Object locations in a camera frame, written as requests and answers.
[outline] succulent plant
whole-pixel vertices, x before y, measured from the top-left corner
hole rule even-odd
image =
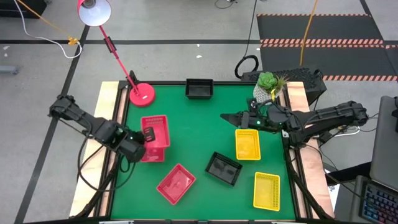
[[[286,84],[285,77],[277,77],[272,72],[262,72],[260,73],[257,84],[265,90],[267,93],[271,93],[272,90],[275,90],[275,94],[278,93],[283,86]]]

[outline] lamp shade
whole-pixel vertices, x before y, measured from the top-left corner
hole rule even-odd
[[[78,0],[77,13],[88,26],[101,26],[111,17],[111,5],[107,0]]]

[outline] green table surface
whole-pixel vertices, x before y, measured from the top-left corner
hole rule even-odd
[[[243,165],[232,187],[205,172],[216,151],[235,161],[235,130],[220,118],[221,113],[247,109],[246,98],[253,86],[214,87],[210,100],[189,100],[185,86],[154,86],[156,100],[146,108],[129,105],[126,124],[141,128],[141,117],[166,114],[171,146],[165,162],[136,164],[129,182],[114,193],[113,219],[172,220],[293,220],[295,218],[287,168],[280,133],[260,132],[261,160],[238,161]],[[176,205],[171,205],[157,190],[157,185],[180,163],[197,179]],[[280,177],[280,211],[253,207],[254,173],[265,172]],[[118,183],[128,173],[119,172]]]

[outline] warning stripe tape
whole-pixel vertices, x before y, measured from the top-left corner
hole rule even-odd
[[[301,47],[301,44],[262,44],[261,47]],[[384,48],[382,44],[308,44],[306,48]]]
[[[398,45],[386,45],[386,49],[395,48],[398,49]]]
[[[303,44],[303,39],[263,39],[262,44]],[[379,39],[307,39],[305,44],[383,44]]]
[[[310,16],[310,14],[281,14],[281,13],[276,13],[276,14],[267,14],[267,13],[261,13],[257,14],[257,17],[260,16]],[[314,16],[369,16],[368,14],[314,14]]]
[[[324,75],[324,81],[397,81],[396,75]]]

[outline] lamp base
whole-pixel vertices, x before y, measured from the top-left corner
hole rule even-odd
[[[130,101],[140,107],[149,106],[155,100],[155,89],[150,84],[140,83],[137,85],[139,94],[134,90],[130,91]]]

